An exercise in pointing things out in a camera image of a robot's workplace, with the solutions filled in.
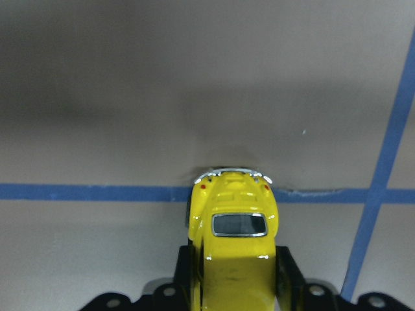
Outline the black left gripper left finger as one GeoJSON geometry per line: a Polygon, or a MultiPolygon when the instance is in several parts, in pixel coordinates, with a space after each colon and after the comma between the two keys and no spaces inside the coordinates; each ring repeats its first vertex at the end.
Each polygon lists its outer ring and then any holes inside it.
{"type": "Polygon", "coordinates": [[[194,290],[194,259],[193,245],[179,248],[173,285],[175,289],[173,310],[191,310],[193,306],[194,290]]]}

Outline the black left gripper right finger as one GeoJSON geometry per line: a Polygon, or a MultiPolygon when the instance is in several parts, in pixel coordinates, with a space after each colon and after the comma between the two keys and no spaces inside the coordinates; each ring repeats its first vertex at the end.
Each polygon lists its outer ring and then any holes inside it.
{"type": "Polygon", "coordinates": [[[276,299],[280,310],[303,310],[305,279],[287,246],[276,247],[276,299]]]}

